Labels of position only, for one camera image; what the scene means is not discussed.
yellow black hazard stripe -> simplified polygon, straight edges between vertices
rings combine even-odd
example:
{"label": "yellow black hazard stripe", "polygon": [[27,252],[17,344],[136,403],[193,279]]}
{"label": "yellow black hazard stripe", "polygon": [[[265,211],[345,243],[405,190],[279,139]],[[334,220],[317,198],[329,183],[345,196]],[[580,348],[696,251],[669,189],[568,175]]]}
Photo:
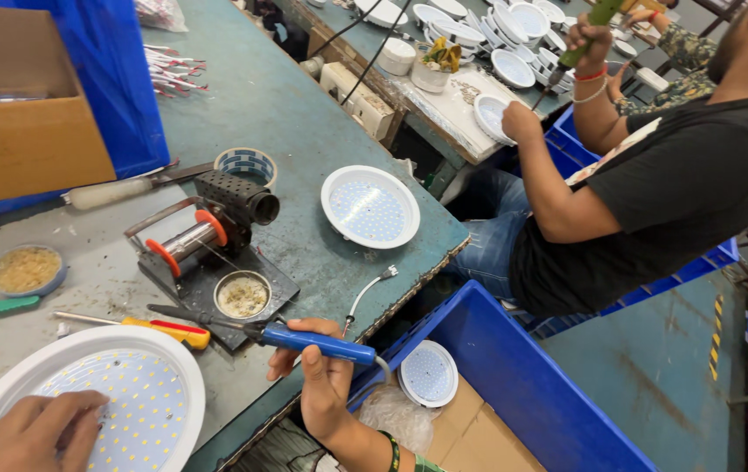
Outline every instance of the yellow black hazard stripe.
{"label": "yellow black hazard stripe", "polygon": [[712,334],[712,349],[709,350],[709,370],[712,379],[718,380],[718,352],[720,351],[720,310],[724,306],[724,295],[715,296],[715,332]]}

jeans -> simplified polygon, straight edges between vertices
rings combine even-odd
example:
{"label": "jeans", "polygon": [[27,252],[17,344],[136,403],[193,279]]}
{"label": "jeans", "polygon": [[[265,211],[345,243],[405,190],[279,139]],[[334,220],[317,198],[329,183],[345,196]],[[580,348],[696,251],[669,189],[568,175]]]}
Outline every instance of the jeans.
{"label": "jeans", "polygon": [[470,199],[480,209],[492,209],[493,218],[463,223],[470,231],[470,243],[443,272],[474,279],[491,295],[516,305],[508,265],[516,235],[531,213],[522,179],[502,170],[481,170],[473,174],[460,198]]}

red thread bracelet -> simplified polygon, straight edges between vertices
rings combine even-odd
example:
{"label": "red thread bracelet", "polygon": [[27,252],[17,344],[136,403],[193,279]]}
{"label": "red thread bracelet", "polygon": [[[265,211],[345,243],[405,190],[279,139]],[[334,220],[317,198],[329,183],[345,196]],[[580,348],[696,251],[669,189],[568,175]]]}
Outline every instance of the red thread bracelet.
{"label": "red thread bracelet", "polygon": [[603,69],[601,69],[599,72],[597,72],[597,73],[595,73],[595,74],[593,74],[591,76],[579,76],[577,72],[575,72],[574,76],[575,76],[575,80],[578,80],[579,82],[586,82],[586,81],[589,81],[589,80],[595,80],[595,79],[603,76],[606,73],[607,73],[607,64],[604,64],[604,68]]}

knife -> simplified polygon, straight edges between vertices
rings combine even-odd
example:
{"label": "knife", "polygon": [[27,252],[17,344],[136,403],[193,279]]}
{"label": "knife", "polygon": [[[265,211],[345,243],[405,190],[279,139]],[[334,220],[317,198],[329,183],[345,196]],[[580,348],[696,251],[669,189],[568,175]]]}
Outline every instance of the knife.
{"label": "knife", "polygon": [[141,193],[146,193],[164,184],[179,182],[213,170],[213,162],[184,169],[163,170],[151,176],[133,177],[131,179],[106,182],[87,187],[72,189],[63,197],[65,203],[77,210],[90,210],[107,203],[124,200]]}

black t-shirt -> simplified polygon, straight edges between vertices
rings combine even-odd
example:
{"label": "black t-shirt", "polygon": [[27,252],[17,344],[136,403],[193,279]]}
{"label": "black t-shirt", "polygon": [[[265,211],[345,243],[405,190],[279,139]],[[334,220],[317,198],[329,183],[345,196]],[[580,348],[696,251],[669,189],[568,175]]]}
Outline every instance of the black t-shirt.
{"label": "black t-shirt", "polygon": [[572,186],[589,185],[622,230],[549,243],[529,218],[511,251],[511,291],[529,313],[592,313],[683,265],[748,226],[748,99],[707,98],[627,119],[642,141]]}

